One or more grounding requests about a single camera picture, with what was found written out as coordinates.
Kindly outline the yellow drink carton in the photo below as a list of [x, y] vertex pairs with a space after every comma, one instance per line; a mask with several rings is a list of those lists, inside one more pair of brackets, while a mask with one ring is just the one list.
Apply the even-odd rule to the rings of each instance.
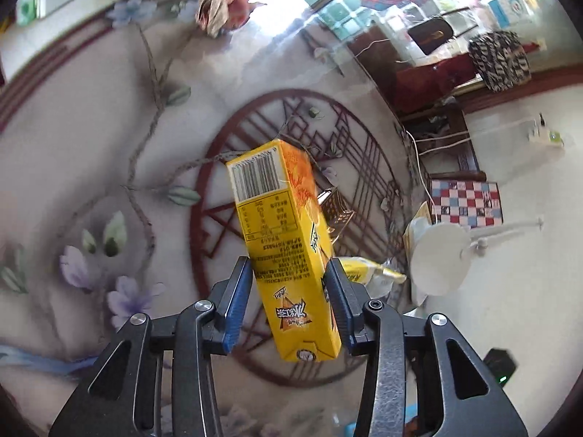
[[227, 164], [239, 224], [279, 356], [338, 357], [324, 273], [334, 255], [307, 154], [281, 139]]

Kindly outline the crumpled red paper trash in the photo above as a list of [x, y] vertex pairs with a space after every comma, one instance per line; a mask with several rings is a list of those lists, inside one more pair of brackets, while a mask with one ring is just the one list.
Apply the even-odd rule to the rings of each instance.
[[199, 0], [196, 23], [206, 35], [216, 39], [221, 33], [241, 29], [261, 6], [264, 3], [254, 0]]

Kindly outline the open yellow medicine box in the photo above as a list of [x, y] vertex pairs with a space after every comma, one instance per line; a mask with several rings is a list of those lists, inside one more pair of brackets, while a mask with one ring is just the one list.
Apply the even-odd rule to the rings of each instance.
[[348, 280], [365, 287], [372, 299], [387, 296], [394, 284], [403, 284], [407, 277], [387, 265], [359, 256], [340, 256]]

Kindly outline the white paper cup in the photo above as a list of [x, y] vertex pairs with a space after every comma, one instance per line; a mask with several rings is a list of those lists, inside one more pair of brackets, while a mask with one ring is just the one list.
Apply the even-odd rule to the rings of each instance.
[[457, 290], [470, 268], [468, 230], [457, 224], [431, 224], [413, 219], [407, 230], [411, 297], [421, 306], [428, 297], [442, 297]]

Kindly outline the checkered red blue cushion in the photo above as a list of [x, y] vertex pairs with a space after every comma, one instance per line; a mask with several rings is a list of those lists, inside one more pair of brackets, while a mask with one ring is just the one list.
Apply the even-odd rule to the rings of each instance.
[[503, 224], [497, 182], [432, 181], [432, 214], [438, 222], [470, 229]]

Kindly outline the white power strip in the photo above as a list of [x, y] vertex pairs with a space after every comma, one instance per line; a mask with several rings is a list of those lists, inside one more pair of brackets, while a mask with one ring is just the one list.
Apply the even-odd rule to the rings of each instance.
[[562, 135], [551, 129], [547, 122], [544, 120], [544, 116], [539, 114], [539, 118], [533, 123], [532, 129], [529, 131], [528, 139], [530, 142], [544, 144], [551, 147], [564, 147], [564, 139]]

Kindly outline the black white patterned bag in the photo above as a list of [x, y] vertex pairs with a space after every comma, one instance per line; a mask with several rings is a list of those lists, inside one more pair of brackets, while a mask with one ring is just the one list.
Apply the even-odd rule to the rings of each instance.
[[491, 92], [504, 92], [532, 79], [526, 50], [514, 32], [476, 36], [467, 49], [477, 74]]

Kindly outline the dark brown handbag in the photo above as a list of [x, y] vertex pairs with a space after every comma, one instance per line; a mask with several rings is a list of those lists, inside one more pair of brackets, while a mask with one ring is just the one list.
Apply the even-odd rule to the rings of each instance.
[[430, 55], [454, 37], [453, 28], [442, 17], [433, 17], [419, 23], [409, 28], [407, 33], [425, 55]]

